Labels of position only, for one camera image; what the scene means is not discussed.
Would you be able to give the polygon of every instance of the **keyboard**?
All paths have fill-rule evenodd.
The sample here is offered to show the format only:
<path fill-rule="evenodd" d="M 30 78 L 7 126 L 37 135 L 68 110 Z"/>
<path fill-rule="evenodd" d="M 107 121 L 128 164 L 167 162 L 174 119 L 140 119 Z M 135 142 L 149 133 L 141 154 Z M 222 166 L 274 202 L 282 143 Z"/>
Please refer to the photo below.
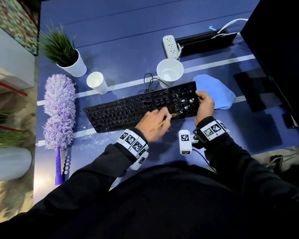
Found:
<path fill-rule="evenodd" d="M 196 83 L 192 81 L 86 107 L 83 111 L 97 133 L 124 130 L 135 127 L 146 112 L 160 110 L 164 106 L 171 114 L 177 114 L 175 119 L 196 116 L 199 101 L 195 91 Z"/>

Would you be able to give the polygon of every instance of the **purple duster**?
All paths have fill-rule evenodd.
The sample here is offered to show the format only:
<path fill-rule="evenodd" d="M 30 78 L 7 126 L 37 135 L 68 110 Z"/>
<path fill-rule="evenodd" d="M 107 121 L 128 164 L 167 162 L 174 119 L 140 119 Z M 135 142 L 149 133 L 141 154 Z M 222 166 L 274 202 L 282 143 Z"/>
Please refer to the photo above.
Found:
<path fill-rule="evenodd" d="M 62 184 L 60 150 L 73 140 L 75 119 L 75 88 L 65 75 L 52 75 L 46 84 L 44 112 L 50 115 L 44 126 L 46 148 L 56 150 L 55 184 Z"/>

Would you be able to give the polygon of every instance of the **monitor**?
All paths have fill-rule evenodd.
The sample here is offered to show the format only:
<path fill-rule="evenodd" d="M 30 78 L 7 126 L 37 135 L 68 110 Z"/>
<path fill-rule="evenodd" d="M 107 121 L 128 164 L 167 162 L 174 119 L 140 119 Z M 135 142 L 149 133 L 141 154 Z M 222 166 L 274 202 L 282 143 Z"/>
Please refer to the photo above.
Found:
<path fill-rule="evenodd" d="M 299 0 L 260 0 L 240 33 L 299 125 Z"/>

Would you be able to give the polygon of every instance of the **microfiber cloth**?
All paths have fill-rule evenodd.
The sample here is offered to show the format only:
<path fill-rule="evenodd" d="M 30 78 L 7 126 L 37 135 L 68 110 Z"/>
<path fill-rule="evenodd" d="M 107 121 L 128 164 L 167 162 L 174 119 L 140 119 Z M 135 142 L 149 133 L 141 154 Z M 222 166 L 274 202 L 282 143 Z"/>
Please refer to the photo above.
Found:
<path fill-rule="evenodd" d="M 227 88 L 220 80 L 208 75 L 194 77 L 196 88 L 199 91 L 206 91 L 215 101 L 215 109 L 227 110 L 231 107 L 236 96 L 234 92 Z"/>

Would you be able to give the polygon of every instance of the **hand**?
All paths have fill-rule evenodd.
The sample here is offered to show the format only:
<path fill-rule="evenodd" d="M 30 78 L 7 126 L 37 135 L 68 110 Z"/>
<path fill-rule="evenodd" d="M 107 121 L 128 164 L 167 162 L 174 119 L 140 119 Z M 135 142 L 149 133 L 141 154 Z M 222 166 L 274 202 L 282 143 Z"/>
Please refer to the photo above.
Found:
<path fill-rule="evenodd" d="M 201 120 L 206 117 L 213 116 L 215 109 L 214 100 L 205 91 L 196 91 L 196 95 L 199 96 L 199 108 L 197 111 L 197 116 L 195 117 L 195 126 L 199 124 Z"/>
<path fill-rule="evenodd" d="M 164 117 L 166 117 L 165 123 L 154 130 L 164 120 Z M 170 126 L 171 114 L 166 107 L 163 107 L 160 111 L 147 112 L 135 128 L 143 133 L 148 142 L 155 142 L 167 132 Z"/>

